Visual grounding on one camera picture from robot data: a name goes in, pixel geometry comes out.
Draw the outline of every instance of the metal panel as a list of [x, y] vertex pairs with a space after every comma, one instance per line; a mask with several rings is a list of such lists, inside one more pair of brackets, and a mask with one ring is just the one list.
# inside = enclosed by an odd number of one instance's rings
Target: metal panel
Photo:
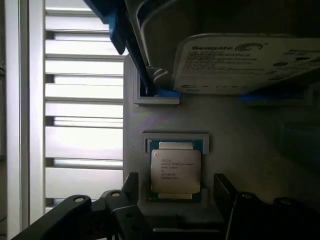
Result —
[[124, 59], [110, 41], [46, 40], [47, 57]]
[[30, 223], [45, 213], [45, 3], [29, 0]]
[[[309, 107], [252, 108], [237, 97], [188, 94], [182, 96], [178, 107], [137, 108], [132, 101], [136, 75], [129, 57], [124, 66], [123, 174], [139, 172], [139, 206], [144, 214], [172, 216], [197, 207], [180, 203], [161, 207], [161, 203], [146, 201], [150, 156], [142, 144], [143, 132], [208, 133], [209, 153], [202, 156], [202, 182], [208, 193], [213, 190], [213, 174], [223, 173], [237, 189], [253, 192], [265, 202], [287, 196], [320, 210], [319, 176], [281, 155], [277, 146], [279, 126], [286, 122], [319, 123], [320, 111]], [[210, 194], [202, 200], [213, 201]]]
[[96, 16], [47, 15], [45, 28], [54, 32], [108, 33], [109, 25]]
[[122, 129], [47, 126], [47, 158], [122, 160]]
[[47, 74], [75, 74], [75, 75], [111, 75], [124, 74], [123, 61], [81, 61], [48, 59], [45, 62]]
[[5, 40], [5, 1], [0, 1], [0, 67], [5, 69], [5, 48], [6, 48], [6, 40]]
[[56, 167], [78, 168], [105, 168], [109, 170], [122, 170], [122, 160], [97, 160], [97, 159], [71, 159], [55, 158], [53, 165]]
[[109, 99], [111, 102], [122, 102], [122, 86], [103, 85], [66, 85], [47, 83], [45, 85], [45, 97], [54, 99]]
[[55, 40], [74, 40], [74, 41], [92, 41], [92, 42], [111, 42], [110, 35], [106, 33], [74, 33], [74, 32], [55, 32]]
[[5, 157], [5, 77], [0, 75], [0, 161]]
[[54, 209], [55, 206], [47, 206], [45, 207], [45, 213], [49, 212], [50, 210]]
[[123, 120], [118, 118], [96, 118], [96, 117], [55, 117], [54, 126], [70, 127], [94, 127], [94, 128], [123, 128]]
[[54, 75], [55, 84], [123, 86], [123, 76]]
[[79, 0], [46, 0], [45, 10], [49, 14], [92, 14], [84, 1]]
[[47, 101], [45, 104], [45, 115], [57, 117], [122, 118], [123, 106], [121, 103]]
[[29, 225], [28, 1], [5, 0], [7, 238]]
[[47, 198], [64, 199], [83, 194], [98, 199], [103, 192], [120, 189], [122, 184], [122, 170], [60, 167], [47, 167], [45, 170]]

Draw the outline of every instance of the ventilation grille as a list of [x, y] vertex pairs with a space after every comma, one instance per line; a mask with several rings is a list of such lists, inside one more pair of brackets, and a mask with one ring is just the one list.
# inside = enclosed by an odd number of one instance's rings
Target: ventilation grille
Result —
[[46, 1], [47, 211], [75, 194], [93, 200], [123, 182], [124, 55], [82, 0]]

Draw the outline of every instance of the hard drive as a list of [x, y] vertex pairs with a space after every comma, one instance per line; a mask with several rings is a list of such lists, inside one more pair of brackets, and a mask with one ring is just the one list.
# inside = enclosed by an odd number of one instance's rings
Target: hard drive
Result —
[[320, 76], [319, 1], [85, 1], [118, 52], [128, 48], [146, 96], [240, 95]]

